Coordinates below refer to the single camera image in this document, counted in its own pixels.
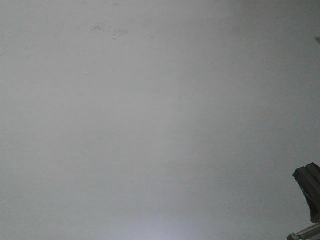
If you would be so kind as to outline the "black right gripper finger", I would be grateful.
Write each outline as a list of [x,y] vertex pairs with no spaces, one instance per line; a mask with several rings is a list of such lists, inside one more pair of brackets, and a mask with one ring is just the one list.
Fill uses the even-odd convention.
[[316,200],[312,199],[310,195],[310,189],[308,186],[308,173],[305,167],[300,167],[296,169],[293,173],[294,179],[297,181],[301,191],[307,201],[310,210],[310,220],[312,223],[316,222]]
[[310,163],[306,167],[308,176],[308,186],[313,200],[320,199],[320,167],[315,163]]

